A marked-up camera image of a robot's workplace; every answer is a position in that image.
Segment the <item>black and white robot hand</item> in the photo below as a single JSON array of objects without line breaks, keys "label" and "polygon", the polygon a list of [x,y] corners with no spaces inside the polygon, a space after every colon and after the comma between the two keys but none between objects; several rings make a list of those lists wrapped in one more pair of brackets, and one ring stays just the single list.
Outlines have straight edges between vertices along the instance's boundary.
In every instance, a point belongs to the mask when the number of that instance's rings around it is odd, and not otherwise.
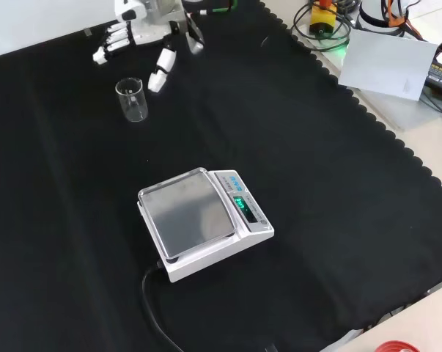
[{"label": "black and white robot hand", "polygon": [[103,65],[127,48],[163,44],[155,71],[147,83],[151,92],[157,93],[163,88],[174,67],[177,52],[172,48],[173,37],[184,36],[192,54],[198,54],[205,46],[200,29],[181,1],[120,0],[114,2],[114,13],[117,23],[106,29],[92,60]]}]

